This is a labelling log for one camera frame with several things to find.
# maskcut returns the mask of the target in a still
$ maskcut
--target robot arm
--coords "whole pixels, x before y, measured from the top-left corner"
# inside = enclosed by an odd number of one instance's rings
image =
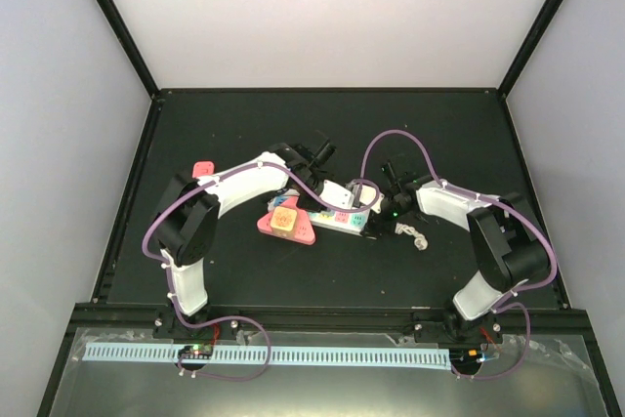
[[[382,212],[377,217],[388,220],[389,213],[417,209],[465,229],[473,241],[479,269],[453,297],[457,312],[453,329],[461,329],[461,323],[475,321],[488,313],[506,293],[549,266],[547,253],[533,233],[501,209],[448,190],[434,181],[413,180],[403,189],[383,201]],[[538,226],[529,204],[520,195],[490,197],[513,207]]]
[[[319,169],[333,152],[328,151],[328,143],[317,154],[303,147],[296,148],[280,144],[247,163],[215,175],[197,180],[190,175],[177,175],[168,186],[156,217],[194,188],[216,182],[181,205],[155,232],[161,254],[169,261],[174,294],[185,315],[197,313],[208,303],[204,288],[203,258],[212,245],[217,220],[230,209],[258,195],[297,187],[286,173],[272,166],[264,166],[263,162],[271,162],[296,174],[324,202],[338,207],[352,206],[352,193],[324,179],[324,173]],[[258,169],[253,168],[254,163],[259,163]],[[236,173],[237,169],[249,167],[250,164],[252,170]],[[221,181],[226,174],[230,175]],[[316,208],[315,202],[308,200],[304,194],[300,199],[303,204],[307,204],[308,210]]]

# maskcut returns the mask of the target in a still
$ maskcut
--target purple cable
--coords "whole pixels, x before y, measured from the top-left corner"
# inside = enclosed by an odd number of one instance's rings
[[[529,336],[531,334],[531,325],[530,325],[530,320],[529,320],[529,312],[527,311],[527,308],[521,304],[521,303],[511,303],[510,305],[506,305],[505,307],[502,307],[499,312],[505,312],[507,310],[510,310],[512,308],[519,308],[523,311],[523,315],[525,316],[525,346],[523,347],[523,352],[521,353],[521,356],[519,357],[519,360],[517,361],[517,363],[515,363],[513,366],[511,366],[510,368],[508,368],[506,371],[502,371],[501,373],[497,373],[496,375],[488,375],[488,376],[474,376],[474,375],[464,375],[462,373],[460,373],[458,370],[456,370],[455,366],[451,365],[451,371],[458,377],[458,378],[468,378],[472,381],[490,381],[490,380],[497,380],[499,378],[504,378],[508,375],[513,374],[515,371],[517,371],[521,365],[523,365],[523,362],[525,361],[525,358],[527,357],[527,353],[529,352]]]
[[[556,275],[558,274],[558,258],[556,257],[556,252],[554,251],[554,248],[552,248],[551,244],[549,243],[549,241],[547,240],[545,235],[530,220],[528,220],[523,214],[519,213],[518,211],[516,211],[512,207],[509,207],[508,205],[500,202],[497,199],[494,199],[492,197],[488,197],[486,195],[480,194],[480,193],[472,191],[472,190],[460,188],[460,187],[457,187],[457,186],[452,185],[450,183],[444,182],[438,176],[437,171],[434,168],[434,164],[432,163],[432,158],[428,154],[428,151],[426,150],[425,146],[421,143],[421,141],[419,139],[414,137],[409,132],[402,131],[400,129],[391,129],[391,130],[388,130],[388,131],[384,131],[384,132],[380,133],[378,136],[376,136],[371,141],[369,146],[367,147],[367,150],[364,153],[364,157],[362,158],[362,166],[360,167],[360,177],[361,178],[364,178],[364,173],[365,173],[366,168],[367,168],[367,160],[369,159],[369,153],[371,152],[371,149],[378,143],[378,141],[380,141],[384,137],[387,137],[387,136],[390,136],[390,135],[393,135],[393,134],[407,137],[408,139],[410,139],[412,142],[414,142],[421,149],[421,153],[423,153],[423,157],[425,158],[426,164],[428,165],[428,170],[430,171],[430,174],[432,175],[434,180],[439,185],[441,185],[442,187],[448,189],[451,192],[455,192],[456,194],[460,194],[460,195],[463,195],[463,196],[469,196],[471,198],[475,198],[475,199],[481,200],[482,202],[486,202],[488,204],[492,204],[495,207],[498,207],[498,208],[500,208],[502,210],[505,210],[510,215],[515,217],[517,220],[519,220],[522,224],[524,224],[527,227],[527,229],[529,229],[534,234],[534,236],[536,236],[536,238],[538,239],[540,244],[542,244],[543,248],[545,248],[545,251],[547,252],[547,257],[549,258],[549,263],[550,263],[551,269],[550,269],[550,272],[549,272],[549,275],[547,276],[547,278],[545,278],[544,280],[542,280],[540,282],[536,282],[536,283],[533,283],[533,284],[530,284],[530,285],[521,285],[521,286],[516,288],[516,290],[518,292],[521,292],[523,290],[532,290],[534,288],[544,287],[545,285],[549,285],[556,278]],[[508,299],[511,296],[516,295],[516,293],[511,293],[511,292],[506,293],[506,295],[504,295],[495,304],[495,306],[493,308],[499,307],[504,302],[508,301]]]
[[[295,181],[300,188],[302,188],[305,192],[307,192],[314,200],[316,200],[317,202],[319,202],[320,204],[324,205],[325,207],[328,207],[329,209],[332,210],[336,210],[339,212],[343,212],[346,214],[353,214],[353,213],[357,213],[357,212],[364,212],[365,210],[370,209],[371,207],[373,207],[376,202],[378,201],[378,199],[380,198],[380,189],[377,187],[377,185],[373,182],[364,180],[364,179],[359,179],[359,180],[355,180],[357,183],[366,183],[369,186],[372,186],[375,189],[375,198],[373,199],[373,201],[368,204],[368,205],[364,205],[362,207],[359,207],[357,209],[343,209],[341,207],[337,207],[331,204],[328,204],[327,202],[323,201],[318,195],[316,195],[311,189],[309,189],[306,184],[300,179],[298,178],[296,175],[294,175],[292,172],[290,172],[289,170],[287,170],[286,168],[276,164],[276,163],[272,163],[272,162],[255,162],[255,163],[248,163],[246,165],[242,165],[239,166],[238,168],[235,168],[231,171],[228,171],[227,173],[225,173],[224,175],[219,177],[219,181],[224,181],[234,175],[237,175],[239,173],[242,173],[244,171],[248,171],[248,170],[253,170],[253,169],[259,169],[263,166],[270,166],[271,168],[275,168],[277,170],[280,170],[281,172],[285,173],[286,175],[288,175],[293,181]],[[176,317],[178,318],[178,321],[184,325],[185,327],[191,328],[191,329],[200,329],[203,327],[209,327],[209,326],[213,326],[219,322],[223,322],[223,321],[231,321],[231,320],[237,320],[237,321],[243,321],[243,322],[247,322],[250,323],[252,325],[254,325],[256,328],[258,328],[258,330],[263,334],[263,336],[265,337],[265,341],[267,342],[267,358],[265,359],[265,362],[263,362],[263,365],[261,366],[261,368],[250,374],[247,376],[226,376],[226,375],[218,375],[218,374],[214,374],[214,373],[205,373],[205,372],[195,372],[195,375],[198,376],[204,376],[204,377],[208,377],[208,378],[215,378],[218,380],[224,380],[224,381],[232,381],[232,382],[244,382],[244,381],[250,381],[253,380],[254,378],[260,376],[261,374],[263,374],[270,363],[270,359],[271,359],[271,340],[269,335],[267,334],[267,331],[265,330],[265,328],[257,321],[255,321],[254,319],[252,319],[251,317],[246,317],[246,316],[223,316],[223,317],[218,317],[216,319],[211,319],[210,321],[206,321],[206,322],[201,322],[198,324],[193,324],[188,322],[184,315],[183,312],[181,311],[180,308],[180,304],[178,302],[178,299],[176,298],[175,295],[175,290],[174,290],[174,279],[172,277],[172,273],[171,273],[171,269],[166,269],[167,267],[169,267],[169,261],[162,255],[160,254],[156,254],[156,253],[152,253],[149,250],[149,247],[147,246],[149,241],[151,240],[151,238],[154,235],[154,232],[156,231],[156,229],[158,229],[158,227],[160,226],[160,224],[163,223],[163,221],[169,217],[172,212],[174,212],[178,207],[180,207],[182,204],[184,204],[185,202],[187,202],[189,199],[191,199],[192,197],[194,197],[195,195],[201,193],[202,191],[204,191],[207,188],[210,188],[211,186],[214,186],[216,184],[216,180],[211,180],[208,183],[205,183],[193,190],[191,190],[190,192],[188,192],[187,194],[185,194],[183,197],[181,197],[180,199],[176,200],[172,205],[170,205],[167,209],[165,209],[163,211],[162,214],[160,214],[160,216],[158,216],[156,218],[156,220],[152,223],[152,225],[149,227],[149,229],[147,229],[146,231],[146,235],[144,236],[144,239],[142,241],[142,251],[144,252],[144,254],[151,258],[151,259],[155,259],[156,261],[160,261],[161,263],[164,264],[165,266],[165,270],[166,270],[166,276],[167,276],[167,285],[169,288],[169,292],[171,294],[171,300],[172,300],[172,304],[174,305],[174,311],[176,312]],[[178,362],[178,367],[181,370],[181,372],[184,374],[185,370],[182,368],[182,365],[180,362]]]

